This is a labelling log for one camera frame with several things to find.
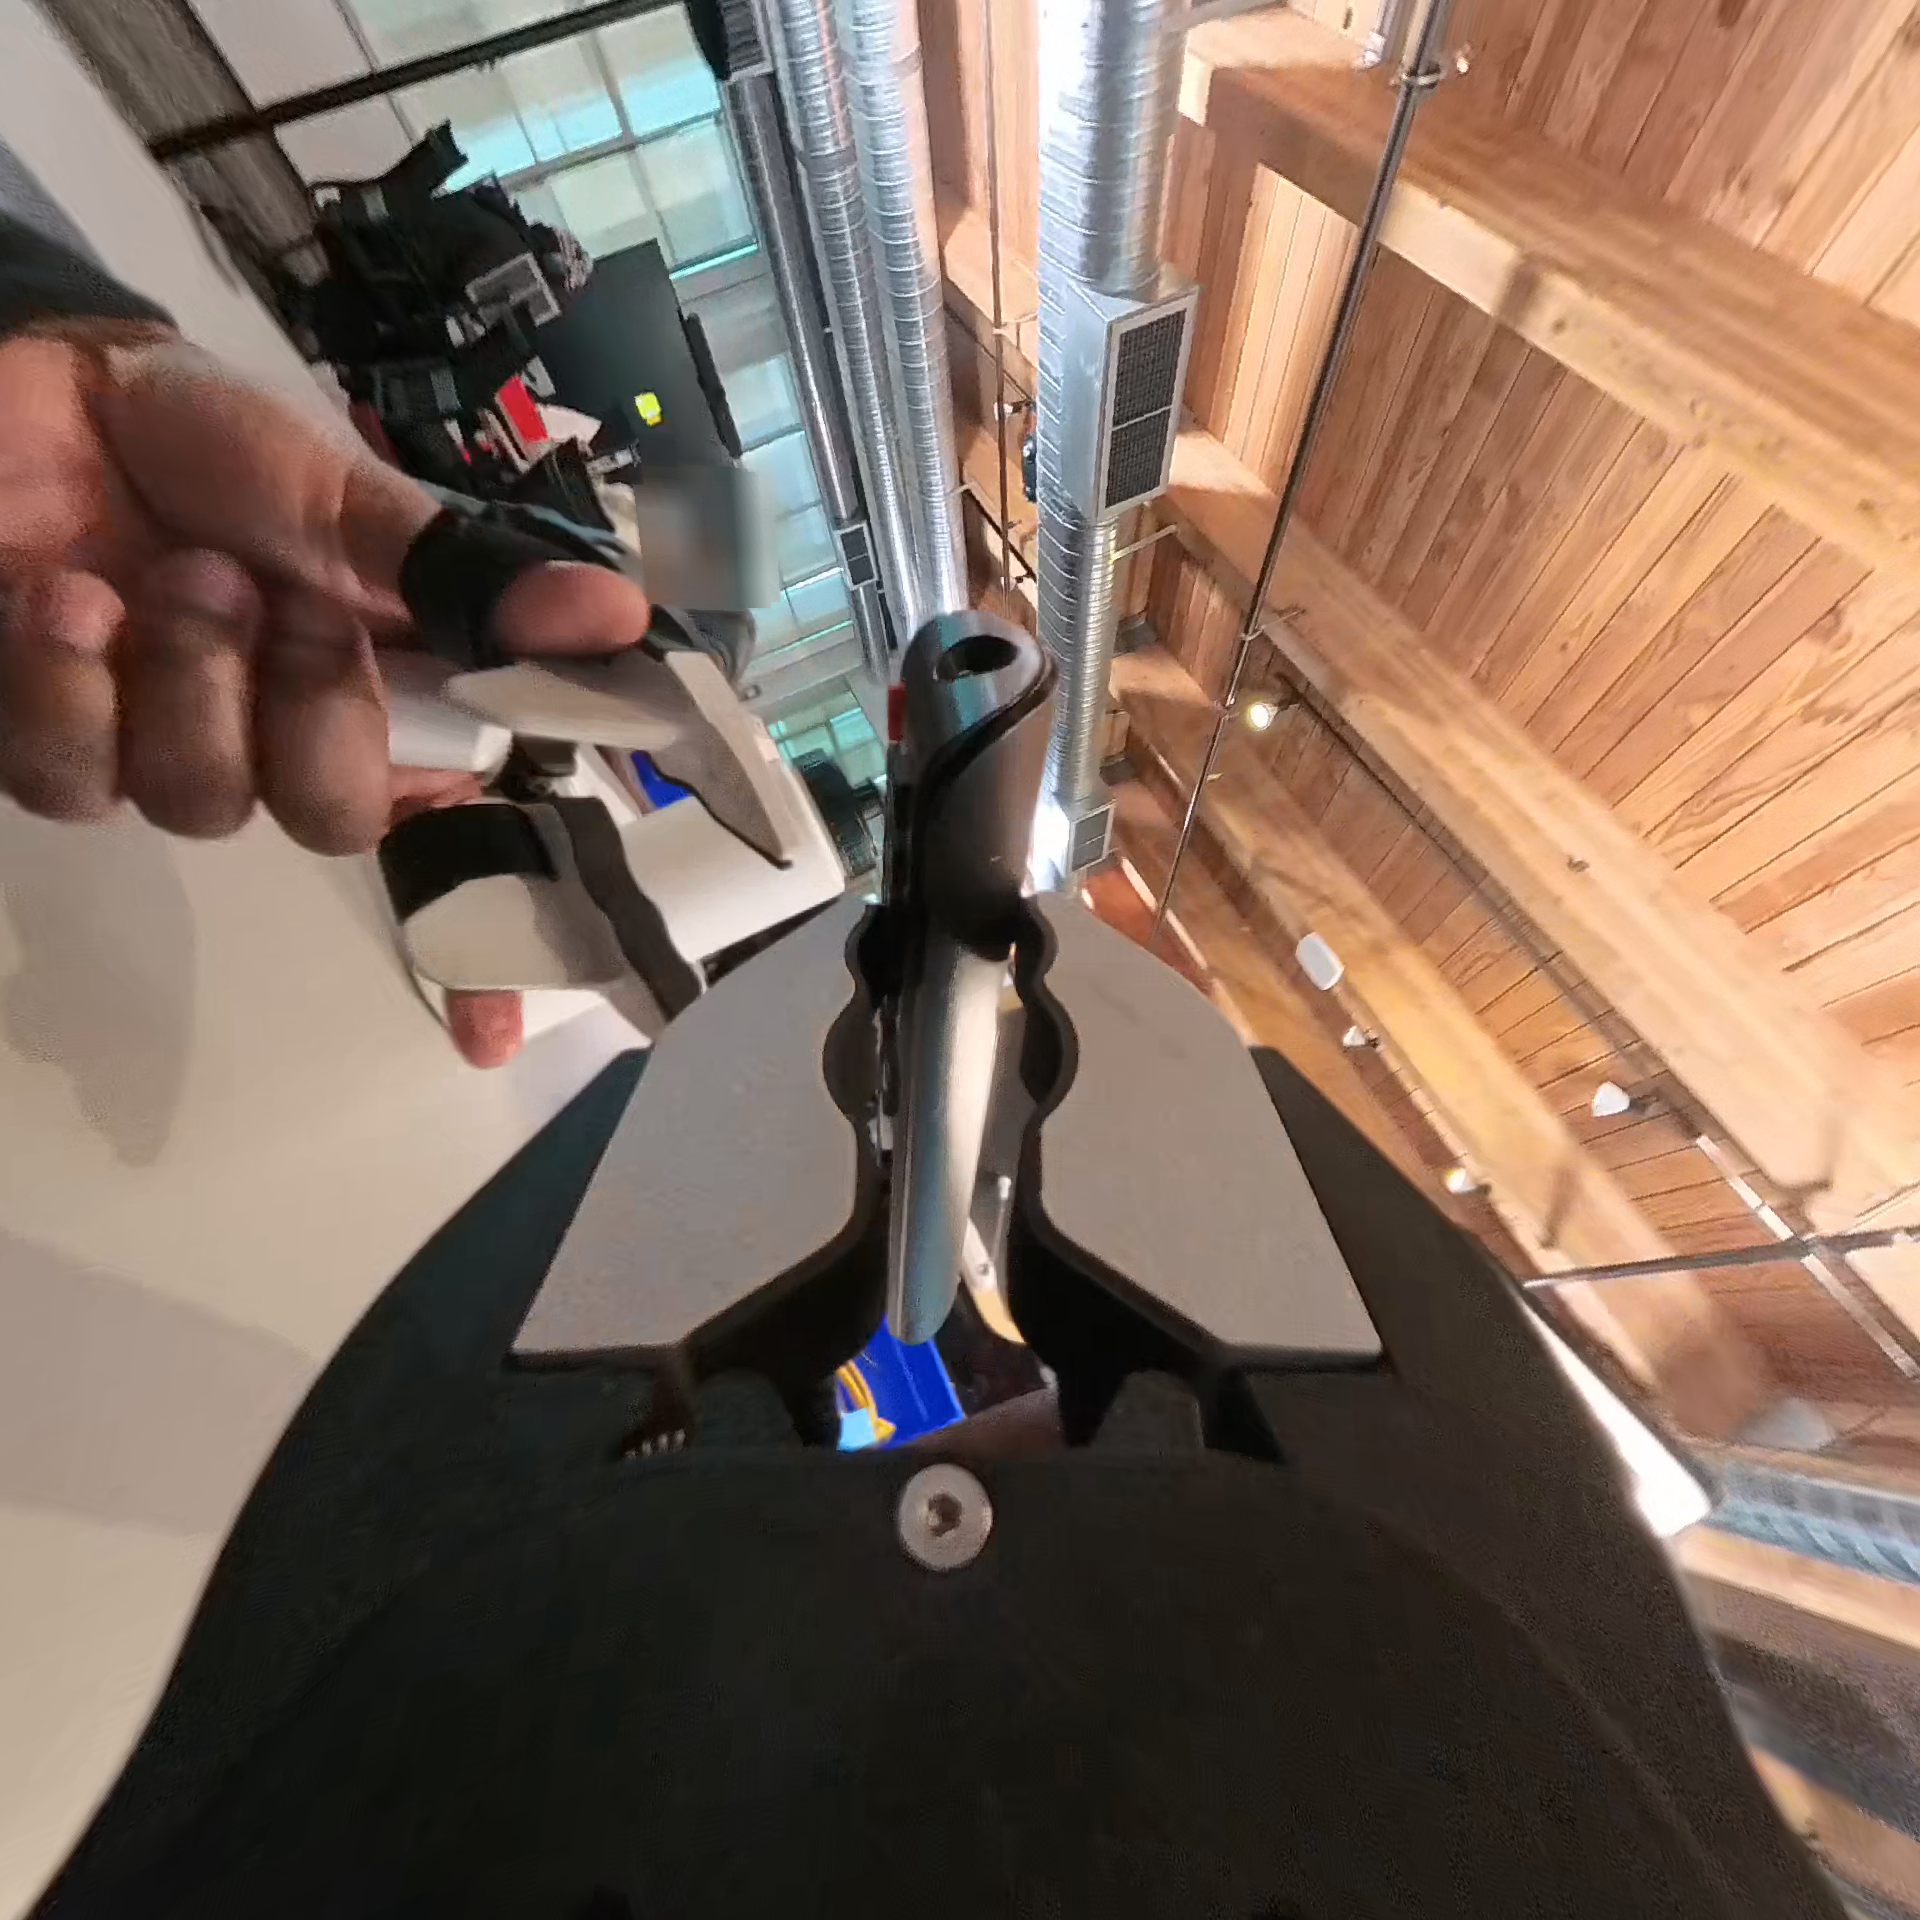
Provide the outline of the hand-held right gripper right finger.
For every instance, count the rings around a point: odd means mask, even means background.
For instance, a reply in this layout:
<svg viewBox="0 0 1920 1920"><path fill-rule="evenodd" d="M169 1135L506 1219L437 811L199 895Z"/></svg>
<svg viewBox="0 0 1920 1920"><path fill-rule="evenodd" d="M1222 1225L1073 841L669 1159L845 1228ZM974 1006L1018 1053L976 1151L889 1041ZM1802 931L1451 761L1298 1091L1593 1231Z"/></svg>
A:
<svg viewBox="0 0 1920 1920"><path fill-rule="evenodd" d="M1365 1369L1384 1340L1253 1051L1170 965L1029 900L1018 1180L1040 1248L1206 1360Z"/></svg>

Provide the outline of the white panel stand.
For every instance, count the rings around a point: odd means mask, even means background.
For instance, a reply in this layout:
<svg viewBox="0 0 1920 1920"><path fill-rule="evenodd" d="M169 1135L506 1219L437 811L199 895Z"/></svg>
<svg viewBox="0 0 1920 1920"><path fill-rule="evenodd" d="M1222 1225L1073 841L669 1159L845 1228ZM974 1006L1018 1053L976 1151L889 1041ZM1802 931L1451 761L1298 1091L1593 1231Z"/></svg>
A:
<svg viewBox="0 0 1920 1920"><path fill-rule="evenodd" d="M968 1288L1006 1300L1006 1259L1016 1219L1016 1175L993 1168L986 1159L976 1168L960 1254L960 1278Z"/></svg>

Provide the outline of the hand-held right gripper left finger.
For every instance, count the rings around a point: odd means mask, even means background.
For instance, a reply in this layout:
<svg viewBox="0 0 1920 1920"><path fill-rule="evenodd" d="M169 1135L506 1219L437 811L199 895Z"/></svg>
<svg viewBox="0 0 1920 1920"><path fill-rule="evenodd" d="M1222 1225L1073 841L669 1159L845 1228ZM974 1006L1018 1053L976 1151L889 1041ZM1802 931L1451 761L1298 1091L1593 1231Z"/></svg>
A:
<svg viewBox="0 0 1920 1920"><path fill-rule="evenodd" d="M881 1321L879 1027L855 895L723 976L650 1049L513 1358L787 1399Z"/></svg>

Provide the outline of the silver spiral air duct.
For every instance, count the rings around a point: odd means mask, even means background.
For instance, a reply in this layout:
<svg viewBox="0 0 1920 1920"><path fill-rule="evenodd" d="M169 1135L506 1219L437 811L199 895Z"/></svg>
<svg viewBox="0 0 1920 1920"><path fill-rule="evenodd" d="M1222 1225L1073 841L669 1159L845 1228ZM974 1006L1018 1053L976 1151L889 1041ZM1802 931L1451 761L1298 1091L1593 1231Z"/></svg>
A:
<svg viewBox="0 0 1920 1920"><path fill-rule="evenodd" d="M970 608L963 486L913 1L758 1L896 654Z"/></svg>

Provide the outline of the black monitor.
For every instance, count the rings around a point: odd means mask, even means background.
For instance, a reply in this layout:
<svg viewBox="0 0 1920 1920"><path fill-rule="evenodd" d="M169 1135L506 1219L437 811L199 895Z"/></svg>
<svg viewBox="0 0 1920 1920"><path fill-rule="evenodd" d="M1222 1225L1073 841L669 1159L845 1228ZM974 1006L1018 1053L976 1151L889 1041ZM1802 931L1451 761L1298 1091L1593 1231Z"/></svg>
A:
<svg viewBox="0 0 1920 1920"><path fill-rule="evenodd" d="M659 243L600 256L585 287L535 329L535 358L553 399L597 422L594 457L639 469L741 457L714 351Z"/></svg>

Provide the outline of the softbox light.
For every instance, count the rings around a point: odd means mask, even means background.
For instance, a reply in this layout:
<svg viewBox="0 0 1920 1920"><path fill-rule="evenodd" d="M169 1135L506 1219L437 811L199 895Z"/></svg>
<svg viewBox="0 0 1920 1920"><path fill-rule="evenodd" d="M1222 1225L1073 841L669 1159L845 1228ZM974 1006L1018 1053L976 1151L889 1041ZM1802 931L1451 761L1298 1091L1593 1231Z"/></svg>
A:
<svg viewBox="0 0 1920 1920"><path fill-rule="evenodd" d="M1559 1278L1526 1280L1521 1292L1539 1337L1616 1456L1647 1531L1673 1544L1712 1520L1718 1481L1691 1443L1665 1416L1632 1351L1616 1340L1614 1319L1598 1307L1570 1303L1574 1288Z"/></svg>

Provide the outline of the person's left forearm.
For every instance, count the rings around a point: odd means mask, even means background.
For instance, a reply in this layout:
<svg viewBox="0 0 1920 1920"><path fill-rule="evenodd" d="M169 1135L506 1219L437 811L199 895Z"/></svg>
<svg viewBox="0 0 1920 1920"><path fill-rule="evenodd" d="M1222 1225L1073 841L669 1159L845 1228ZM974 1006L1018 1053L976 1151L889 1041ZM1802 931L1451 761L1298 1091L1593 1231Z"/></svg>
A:
<svg viewBox="0 0 1920 1920"><path fill-rule="evenodd" d="M6 147L3 340L71 329L107 329L136 340L179 333L175 316L118 278L32 167Z"/></svg>

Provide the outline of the blue plastic bin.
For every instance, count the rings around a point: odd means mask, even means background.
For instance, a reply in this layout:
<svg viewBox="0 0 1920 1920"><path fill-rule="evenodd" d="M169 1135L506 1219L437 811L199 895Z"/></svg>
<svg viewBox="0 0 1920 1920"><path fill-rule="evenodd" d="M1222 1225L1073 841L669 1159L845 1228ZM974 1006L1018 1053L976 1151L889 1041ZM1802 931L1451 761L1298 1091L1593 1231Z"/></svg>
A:
<svg viewBox="0 0 1920 1920"><path fill-rule="evenodd" d="M938 1347L903 1344L889 1327L839 1364L832 1401L842 1451L906 1447L965 1416Z"/></svg>

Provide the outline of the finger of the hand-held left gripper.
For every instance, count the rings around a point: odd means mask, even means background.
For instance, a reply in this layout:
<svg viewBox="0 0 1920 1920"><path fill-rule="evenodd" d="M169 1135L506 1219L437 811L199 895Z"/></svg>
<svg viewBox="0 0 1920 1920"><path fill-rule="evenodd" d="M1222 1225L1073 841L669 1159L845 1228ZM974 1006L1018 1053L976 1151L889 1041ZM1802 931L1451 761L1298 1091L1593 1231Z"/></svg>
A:
<svg viewBox="0 0 1920 1920"><path fill-rule="evenodd" d="M514 736L646 751L767 862L800 856L800 803L763 723L698 651L510 663L448 676L448 699Z"/></svg>
<svg viewBox="0 0 1920 1920"><path fill-rule="evenodd" d="M400 820L398 945L442 992L626 996L650 1038L707 995L606 803L471 803Z"/></svg>

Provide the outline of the black curved electronic device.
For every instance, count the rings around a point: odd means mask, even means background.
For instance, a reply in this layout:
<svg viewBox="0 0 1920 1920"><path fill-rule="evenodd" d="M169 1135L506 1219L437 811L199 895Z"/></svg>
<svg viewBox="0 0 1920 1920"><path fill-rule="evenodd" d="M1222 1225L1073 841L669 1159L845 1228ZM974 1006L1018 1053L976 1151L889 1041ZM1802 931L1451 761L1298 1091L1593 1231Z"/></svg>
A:
<svg viewBox="0 0 1920 1920"><path fill-rule="evenodd" d="M1039 638L986 609L935 615L903 655L873 973L903 1344L938 1337L963 1281L1057 684Z"/></svg>

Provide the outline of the person's left hand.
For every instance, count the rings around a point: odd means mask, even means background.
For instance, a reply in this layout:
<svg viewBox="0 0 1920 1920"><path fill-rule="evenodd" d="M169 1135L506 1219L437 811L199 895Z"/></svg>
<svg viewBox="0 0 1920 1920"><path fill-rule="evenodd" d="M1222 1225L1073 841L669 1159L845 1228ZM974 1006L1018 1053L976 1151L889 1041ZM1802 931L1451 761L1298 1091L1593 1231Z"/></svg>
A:
<svg viewBox="0 0 1920 1920"><path fill-rule="evenodd" d="M258 811L325 856L475 797L394 768L381 649L442 503L320 399L166 326L6 342L6 796L55 823L131 804L176 836Z"/></svg>

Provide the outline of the frosted glass window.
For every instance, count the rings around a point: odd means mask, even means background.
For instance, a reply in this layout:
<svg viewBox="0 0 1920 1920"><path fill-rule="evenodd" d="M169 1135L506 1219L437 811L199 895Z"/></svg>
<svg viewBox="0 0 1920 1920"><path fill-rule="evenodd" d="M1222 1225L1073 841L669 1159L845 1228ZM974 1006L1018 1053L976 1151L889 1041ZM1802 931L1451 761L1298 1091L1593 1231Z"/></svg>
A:
<svg viewBox="0 0 1920 1920"><path fill-rule="evenodd" d="M781 589L759 608L752 678L778 748L853 788L881 780L858 597L837 510L805 422L800 347L752 203L741 113L698 47L687 4L591 30L354 109L368 155L310 160L319 179L382 172L446 123L466 155L455 184L496 182L594 257L657 243L685 310L705 326L770 497Z"/></svg>

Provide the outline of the silver air duct with vent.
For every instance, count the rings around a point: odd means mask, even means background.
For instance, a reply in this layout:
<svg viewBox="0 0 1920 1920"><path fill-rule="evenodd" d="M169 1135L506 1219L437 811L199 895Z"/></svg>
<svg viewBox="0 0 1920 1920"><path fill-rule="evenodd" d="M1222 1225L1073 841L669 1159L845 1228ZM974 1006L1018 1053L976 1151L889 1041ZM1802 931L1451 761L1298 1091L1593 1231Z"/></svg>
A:
<svg viewBox="0 0 1920 1920"><path fill-rule="evenodd" d="M1186 4L1040 4L1039 615L1058 702L1035 828L1047 889L1103 862L1121 551L1168 484L1195 285L1162 256Z"/></svg>

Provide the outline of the white plastic bottle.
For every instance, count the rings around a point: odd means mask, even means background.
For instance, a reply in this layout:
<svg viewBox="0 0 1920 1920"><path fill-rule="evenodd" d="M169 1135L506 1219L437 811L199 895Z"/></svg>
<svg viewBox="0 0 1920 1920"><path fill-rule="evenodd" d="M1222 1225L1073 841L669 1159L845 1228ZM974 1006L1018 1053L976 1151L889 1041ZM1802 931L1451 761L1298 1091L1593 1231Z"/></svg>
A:
<svg viewBox="0 0 1920 1920"><path fill-rule="evenodd" d="M763 773L775 776L800 848L778 867L723 828L690 787L669 780L648 755L582 748L575 797L608 804L640 889L664 911L687 958L728 968L731 951L782 937L837 900L847 863L800 773L763 736Z"/></svg>

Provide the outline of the black office chair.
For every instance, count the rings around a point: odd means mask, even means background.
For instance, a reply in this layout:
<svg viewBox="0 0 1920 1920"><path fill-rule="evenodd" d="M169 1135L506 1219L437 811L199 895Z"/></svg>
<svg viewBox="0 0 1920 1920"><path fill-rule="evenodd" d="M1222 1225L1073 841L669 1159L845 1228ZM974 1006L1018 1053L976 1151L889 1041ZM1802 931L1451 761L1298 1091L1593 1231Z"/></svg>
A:
<svg viewBox="0 0 1920 1920"><path fill-rule="evenodd" d="M543 332L589 287L594 260L562 223L530 217L470 157L450 121L387 174L331 184L317 238L328 271L304 329L354 409L402 467L440 476L539 358Z"/></svg>

